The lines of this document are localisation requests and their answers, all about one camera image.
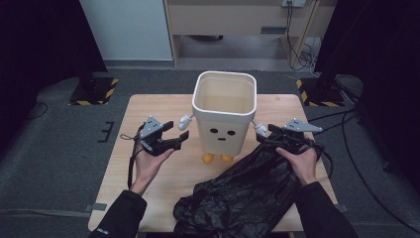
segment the bin with cartoon face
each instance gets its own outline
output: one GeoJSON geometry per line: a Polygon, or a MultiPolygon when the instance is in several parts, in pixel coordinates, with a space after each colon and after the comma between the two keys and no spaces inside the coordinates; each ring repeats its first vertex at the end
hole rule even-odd
{"type": "Polygon", "coordinates": [[[203,161],[213,155],[225,161],[241,153],[257,109],[257,82],[249,74],[205,71],[198,77],[192,97],[203,161]]]}

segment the carpeted floor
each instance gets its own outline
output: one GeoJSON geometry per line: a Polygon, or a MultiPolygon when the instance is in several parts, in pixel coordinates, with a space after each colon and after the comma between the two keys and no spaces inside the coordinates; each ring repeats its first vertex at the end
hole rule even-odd
{"type": "MultiPolygon", "coordinates": [[[[85,206],[96,199],[126,106],[133,94],[192,93],[199,70],[112,69],[119,79],[107,105],[69,106],[68,98],[76,78],[45,88],[30,117],[14,138],[13,146],[0,164],[0,210],[30,209],[59,212],[58,216],[39,214],[0,215],[0,237],[87,237],[89,213],[85,206]],[[114,122],[107,143],[99,143],[114,122]],[[74,212],[63,216],[64,212],[74,212]]],[[[247,71],[258,82],[260,94],[299,94],[295,80],[309,72],[247,71]]],[[[345,107],[304,107],[308,119],[351,109],[345,107]]],[[[339,124],[342,115],[313,121],[329,128],[339,124]]],[[[370,190],[399,218],[420,229],[419,194],[405,177],[385,173],[383,160],[358,118],[316,135],[334,160],[331,182],[348,219],[360,237],[420,237],[401,225],[380,207],[362,183],[346,149],[370,190]]],[[[296,232],[295,237],[304,237],[296,232]]]]}

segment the hand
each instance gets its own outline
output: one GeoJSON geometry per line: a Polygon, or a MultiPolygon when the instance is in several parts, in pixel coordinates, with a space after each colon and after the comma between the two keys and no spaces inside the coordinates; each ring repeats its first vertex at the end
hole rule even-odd
{"type": "Polygon", "coordinates": [[[313,148],[309,148],[300,155],[293,155],[284,149],[275,149],[281,156],[290,161],[294,172],[302,185],[317,181],[315,173],[315,165],[317,155],[313,148]]]}
{"type": "Polygon", "coordinates": [[[161,164],[163,164],[175,150],[169,149],[163,154],[155,157],[144,151],[139,143],[137,151],[139,152],[136,155],[136,180],[130,190],[138,195],[143,195],[152,180],[158,174],[161,164]]]}

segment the yellow foot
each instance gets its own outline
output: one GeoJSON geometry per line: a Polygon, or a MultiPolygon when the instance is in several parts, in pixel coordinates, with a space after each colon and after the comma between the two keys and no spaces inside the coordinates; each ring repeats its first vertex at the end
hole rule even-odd
{"type": "Polygon", "coordinates": [[[213,161],[213,159],[214,159],[214,155],[213,154],[208,154],[208,153],[204,154],[203,157],[202,157],[202,160],[205,164],[211,163],[213,161]]]}
{"type": "Polygon", "coordinates": [[[225,156],[225,155],[223,155],[222,156],[222,160],[224,162],[233,162],[234,161],[234,157],[233,156],[225,156]]]}

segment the wall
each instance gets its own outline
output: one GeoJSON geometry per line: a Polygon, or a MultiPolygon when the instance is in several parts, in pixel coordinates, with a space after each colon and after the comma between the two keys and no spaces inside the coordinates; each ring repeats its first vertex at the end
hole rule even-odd
{"type": "Polygon", "coordinates": [[[163,1],[80,0],[105,60],[170,60],[163,1]]]}

